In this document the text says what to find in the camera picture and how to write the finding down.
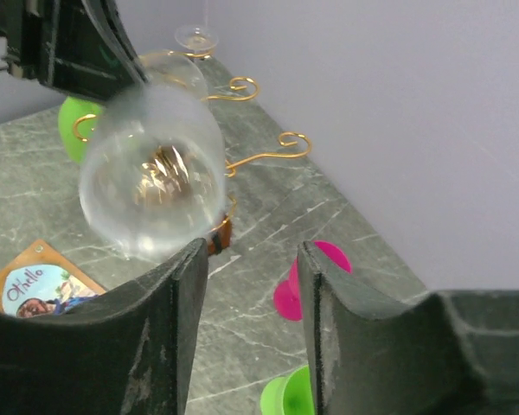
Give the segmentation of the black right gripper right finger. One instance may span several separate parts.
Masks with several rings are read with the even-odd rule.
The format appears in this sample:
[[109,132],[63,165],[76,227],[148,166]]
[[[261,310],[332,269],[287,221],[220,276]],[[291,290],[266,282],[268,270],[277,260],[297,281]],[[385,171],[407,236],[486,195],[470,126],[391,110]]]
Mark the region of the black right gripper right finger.
[[298,248],[318,414],[519,414],[519,290],[407,304]]

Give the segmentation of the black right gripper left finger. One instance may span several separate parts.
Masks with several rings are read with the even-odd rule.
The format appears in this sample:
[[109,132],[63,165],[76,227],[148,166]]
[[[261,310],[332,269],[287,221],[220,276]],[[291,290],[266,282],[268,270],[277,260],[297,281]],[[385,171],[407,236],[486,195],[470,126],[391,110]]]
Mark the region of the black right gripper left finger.
[[208,279],[195,239],[58,315],[0,313],[0,414],[182,414]]

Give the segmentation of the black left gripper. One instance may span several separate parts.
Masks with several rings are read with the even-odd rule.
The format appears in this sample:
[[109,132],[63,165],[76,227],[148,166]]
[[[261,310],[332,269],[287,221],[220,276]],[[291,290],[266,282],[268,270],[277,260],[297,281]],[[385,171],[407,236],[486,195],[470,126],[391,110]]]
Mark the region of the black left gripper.
[[114,1],[0,0],[8,73],[104,103],[144,83]]

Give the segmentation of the light green plastic wine glass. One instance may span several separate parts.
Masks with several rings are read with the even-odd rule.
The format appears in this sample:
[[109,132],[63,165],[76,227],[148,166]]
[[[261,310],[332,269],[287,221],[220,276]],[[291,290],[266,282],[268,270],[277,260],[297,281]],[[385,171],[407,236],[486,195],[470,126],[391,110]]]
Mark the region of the light green plastic wine glass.
[[93,133],[102,106],[91,101],[67,97],[58,115],[58,128],[67,155],[80,163]]

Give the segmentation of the clear wine glass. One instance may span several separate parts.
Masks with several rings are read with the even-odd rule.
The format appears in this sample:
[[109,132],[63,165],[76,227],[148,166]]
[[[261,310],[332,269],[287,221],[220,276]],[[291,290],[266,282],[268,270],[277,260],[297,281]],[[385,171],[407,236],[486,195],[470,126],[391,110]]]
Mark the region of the clear wine glass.
[[80,165],[90,228],[124,255],[166,258],[220,225],[225,147],[198,66],[173,51],[138,60],[145,82],[97,117]]

